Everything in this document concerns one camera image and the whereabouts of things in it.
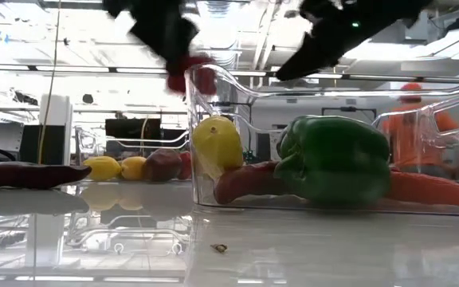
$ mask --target green bell pepper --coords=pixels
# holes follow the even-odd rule
[[[300,116],[283,131],[277,153],[274,176],[317,206],[368,206],[390,189],[387,139],[358,120]]]

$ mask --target orange carrot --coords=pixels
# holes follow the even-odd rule
[[[402,202],[459,206],[459,183],[429,175],[391,172],[386,198]]]

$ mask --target orange shirt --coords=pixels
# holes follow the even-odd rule
[[[393,112],[403,112],[411,109],[422,108],[426,104],[404,104],[394,108]],[[443,149],[432,147],[427,143],[416,143],[415,137],[415,113],[390,116],[383,123],[384,131],[390,135],[393,146],[393,161],[397,167],[411,165],[442,165]],[[458,124],[451,118],[448,112],[438,112],[435,115],[438,129],[441,132],[451,131],[459,128]]]

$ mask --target reflective table surface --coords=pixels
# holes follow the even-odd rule
[[[459,286],[459,216],[216,210],[189,183],[90,189],[0,191],[0,286]],[[108,190],[139,199],[101,206]]]

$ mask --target small debris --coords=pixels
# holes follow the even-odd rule
[[[220,254],[225,253],[226,250],[228,249],[228,246],[225,246],[224,244],[213,244],[211,246],[212,246],[212,248],[214,248]]]

